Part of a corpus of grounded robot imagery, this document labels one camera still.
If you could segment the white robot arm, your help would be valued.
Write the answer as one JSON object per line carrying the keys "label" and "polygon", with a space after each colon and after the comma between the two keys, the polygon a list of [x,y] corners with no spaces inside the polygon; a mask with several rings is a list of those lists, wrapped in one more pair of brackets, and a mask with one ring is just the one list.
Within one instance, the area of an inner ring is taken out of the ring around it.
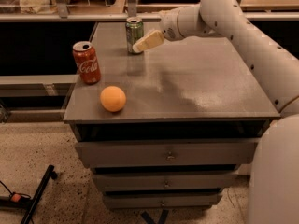
{"label": "white robot arm", "polygon": [[221,35],[281,115],[254,153],[246,224],[299,224],[299,60],[249,22],[237,0],[201,0],[162,11],[160,18],[161,29],[139,39],[133,50],[151,49],[166,39]]}

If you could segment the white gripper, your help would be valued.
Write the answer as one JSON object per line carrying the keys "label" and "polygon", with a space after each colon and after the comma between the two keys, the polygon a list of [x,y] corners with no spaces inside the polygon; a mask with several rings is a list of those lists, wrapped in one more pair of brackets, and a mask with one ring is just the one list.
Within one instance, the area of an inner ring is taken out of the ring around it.
{"label": "white gripper", "polygon": [[169,41],[180,40],[181,34],[178,28],[178,14],[178,8],[160,11],[160,27],[162,32],[159,30],[150,31],[133,44],[133,51],[135,53],[141,53],[147,49],[158,47],[163,44],[164,38]]}

